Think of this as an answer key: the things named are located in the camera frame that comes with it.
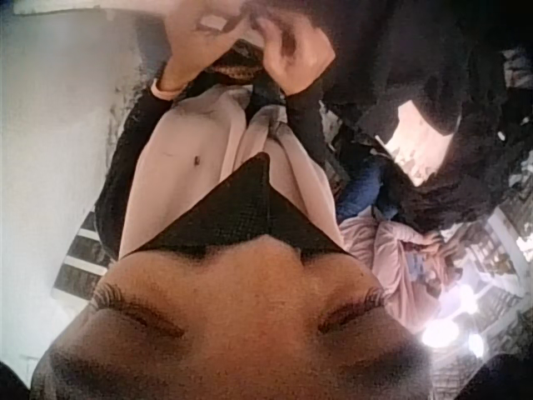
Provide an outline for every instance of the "striped pattern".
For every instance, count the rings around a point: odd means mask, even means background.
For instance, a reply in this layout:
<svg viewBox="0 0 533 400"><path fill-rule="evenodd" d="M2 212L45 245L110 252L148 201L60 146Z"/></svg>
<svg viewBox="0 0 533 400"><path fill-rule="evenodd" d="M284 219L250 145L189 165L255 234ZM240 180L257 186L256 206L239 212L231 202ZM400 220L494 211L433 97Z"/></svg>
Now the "striped pattern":
<svg viewBox="0 0 533 400"><path fill-rule="evenodd" d="M68 301L69 298L90 300L94 288L107 272L111 262L111 258L100 243L95 228L95 214L92 210L68 249L54 283L52 295L58 301L67 303L71 303Z"/></svg>

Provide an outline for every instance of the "light pink clothing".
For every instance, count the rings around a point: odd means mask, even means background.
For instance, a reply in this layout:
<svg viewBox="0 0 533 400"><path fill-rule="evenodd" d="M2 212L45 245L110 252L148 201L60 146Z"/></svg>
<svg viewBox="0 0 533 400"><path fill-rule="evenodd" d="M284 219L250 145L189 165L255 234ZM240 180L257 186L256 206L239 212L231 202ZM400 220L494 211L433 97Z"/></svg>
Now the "light pink clothing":
<svg viewBox="0 0 533 400"><path fill-rule="evenodd" d="M343 222L341 234L348 252L371 268L380 281L390 315L412 333L422 330L440 304L424 285L411 282L402 243L424 244L423 236L406 225L378 223L373 217Z"/></svg>
<svg viewBox="0 0 533 400"><path fill-rule="evenodd" d="M263 108L247 126L249 97L242 87L215 87L163 116L137 163L120 258L153 239L260 152L271 158L271 185L342 246L326 174L280 122L282 107Z"/></svg>

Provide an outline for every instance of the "white wall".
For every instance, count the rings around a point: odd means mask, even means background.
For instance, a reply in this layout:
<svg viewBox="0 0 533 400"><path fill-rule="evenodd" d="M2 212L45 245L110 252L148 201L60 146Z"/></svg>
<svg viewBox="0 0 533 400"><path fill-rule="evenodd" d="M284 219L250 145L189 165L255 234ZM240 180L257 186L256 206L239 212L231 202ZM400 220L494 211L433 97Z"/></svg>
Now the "white wall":
<svg viewBox="0 0 533 400"><path fill-rule="evenodd" d="M110 111L138 82L140 58L128 15L3 9L1 34L1 350L28 381L72 317L50 292L103 183Z"/></svg>

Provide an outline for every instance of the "blue jeans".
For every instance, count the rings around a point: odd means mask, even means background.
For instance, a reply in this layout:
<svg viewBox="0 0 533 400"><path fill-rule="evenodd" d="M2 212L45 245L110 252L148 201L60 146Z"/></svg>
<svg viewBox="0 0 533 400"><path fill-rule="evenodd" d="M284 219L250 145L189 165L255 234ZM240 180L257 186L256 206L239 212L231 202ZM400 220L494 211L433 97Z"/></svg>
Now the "blue jeans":
<svg viewBox="0 0 533 400"><path fill-rule="evenodd" d="M385 172L391 161L380 156L368 156L357 166L350 168L351 181L337 200L338 223L359 215L370 206L376 206L383 216L392 219L398 209L383 189Z"/></svg>

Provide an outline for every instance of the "skin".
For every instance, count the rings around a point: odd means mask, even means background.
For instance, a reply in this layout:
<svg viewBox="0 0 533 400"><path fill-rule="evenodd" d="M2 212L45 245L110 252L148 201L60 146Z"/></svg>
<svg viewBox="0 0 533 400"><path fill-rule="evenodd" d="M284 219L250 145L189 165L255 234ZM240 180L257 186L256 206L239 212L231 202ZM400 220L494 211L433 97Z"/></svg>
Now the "skin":
<svg viewBox="0 0 533 400"><path fill-rule="evenodd" d="M206 11L199 3L212 2L182 0L167 19L173 55L162 90L179 91L246 29L243 21L218 36L195 31ZM296 51L282 55L279 28L260 21L265 68L286 93L298 93L335 53L306 18L279 15L296 35ZM66 383L54 389L60 398L427 397L426 356L382 307L344 321L347 305L380 288L353 257L302 259L265 236L211 248L200 261L135 253L112 267L97 297L109 287L121 301L84 310L37 369Z"/></svg>
<svg viewBox="0 0 533 400"><path fill-rule="evenodd" d="M379 287L347 255L303 262L265 236L213 249L202 261L133 254L99 287L106 284L120 288L133 311L89 308L52 352L86 372L102 369L104 381L117 375L130 390L184 399L341 399L418 398L426 389L422 350L382 308L320 331L337 309ZM401 361L400 376L390 358Z"/></svg>

